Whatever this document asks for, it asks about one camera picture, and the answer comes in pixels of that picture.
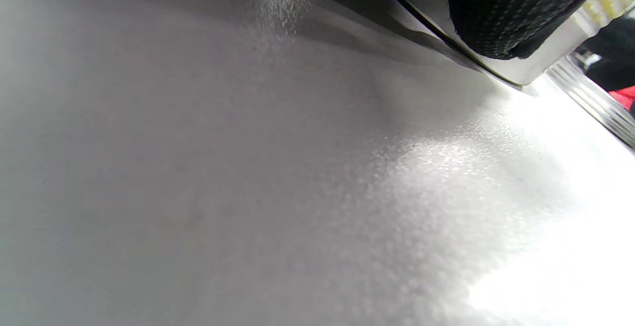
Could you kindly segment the person's left hand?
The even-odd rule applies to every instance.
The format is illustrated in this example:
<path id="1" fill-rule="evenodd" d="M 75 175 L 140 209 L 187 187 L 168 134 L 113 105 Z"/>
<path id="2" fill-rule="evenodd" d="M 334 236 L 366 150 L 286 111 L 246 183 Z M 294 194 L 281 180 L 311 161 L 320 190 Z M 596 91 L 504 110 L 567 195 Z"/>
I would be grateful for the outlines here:
<path id="1" fill-rule="evenodd" d="M 586 0 L 447 0 L 454 30 L 488 59 L 527 59 Z"/>

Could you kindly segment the person's right hand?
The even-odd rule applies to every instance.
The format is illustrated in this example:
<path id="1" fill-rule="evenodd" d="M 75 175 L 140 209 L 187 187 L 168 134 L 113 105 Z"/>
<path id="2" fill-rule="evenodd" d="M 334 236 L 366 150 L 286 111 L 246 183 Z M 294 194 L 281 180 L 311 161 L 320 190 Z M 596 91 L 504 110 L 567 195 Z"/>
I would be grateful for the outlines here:
<path id="1" fill-rule="evenodd" d="M 628 16 L 614 19 L 590 37 L 582 47 L 599 55 L 585 75 L 605 91 L 617 91 L 635 84 L 635 21 Z"/>

